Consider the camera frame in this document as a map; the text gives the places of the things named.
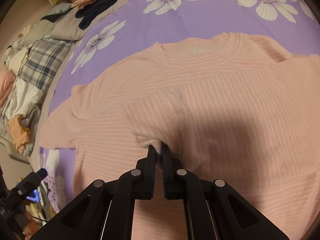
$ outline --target navy blue garment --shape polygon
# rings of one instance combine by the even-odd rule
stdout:
[[[94,3],[87,4],[83,9],[78,10],[76,12],[76,18],[83,17],[79,24],[79,28],[81,30],[88,28],[95,17],[107,10],[116,2],[117,0],[96,0]]]

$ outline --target neckline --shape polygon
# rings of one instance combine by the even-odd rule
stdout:
[[[238,52],[242,41],[242,33],[221,33],[209,40],[187,38],[176,43],[161,44],[156,42],[148,49],[148,52],[158,65],[173,70],[209,68],[228,62]],[[214,49],[183,56],[172,53],[197,46],[208,46]]]

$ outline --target silver screw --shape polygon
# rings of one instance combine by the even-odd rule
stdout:
[[[94,185],[95,187],[102,187],[102,186],[103,186],[103,180],[97,179],[97,180],[93,183],[93,185]]]
[[[187,174],[187,171],[184,170],[184,169],[180,169],[180,170],[177,170],[177,174],[178,174],[178,175],[181,175],[181,176],[184,176],[184,175]]]
[[[141,171],[140,170],[132,170],[131,171],[131,175],[132,176],[138,176],[138,175],[140,175],[141,174]]]
[[[223,187],[225,185],[225,182],[222,180],[222,179],[217,179],[215,181],[215,184],[218,186],[218,187]]]

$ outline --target purple fabric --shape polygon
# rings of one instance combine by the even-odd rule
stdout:
[[[146,0],[130,0],[87,32],[67,63],[49,113],[69,98],[73,86],[91,82],[109,66],[157,41],[171,43],[189,37],[209,39],[222,32],[242,32],[267,35],[292,53],[320,54],[319,24],[314,17],[311,19],[307,16],[299,2],[286,0],[286,4],[298,11],[297,15],[292,14],[296,23],[289,21],[279,11],[274,21],[261,18],[256,12],[260,2],[252,7],[243,7],[236,0],[181,0],[177,10],[170,9],[161,15],[156,15],[156,10],[143,14],[150,3]],[[71,74],[77,57],[90,39],[116,21],[126,22],[114,33],[114,40],[105,48],[97,49],[88,62]],[[48,150],[41,148],[40,153],[41,163],[44,165]],[[72,188],[75,157],[74,149],[61,149],[59,165],[55,174],[51,175],[52,178],[58,175],[64,178],[66,204],[74,197]]]

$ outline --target purple floral bedsheet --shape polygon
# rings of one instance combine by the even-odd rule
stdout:
[[[320,54],[320,27],[303,0],[129,0],[93,26],[70,55],[49,113],[71,88],[155,42],[209,39],[222,32],[267,35],[292,53]],[[40,149],[44,184],[56,211],[73,199],[74,149]]]

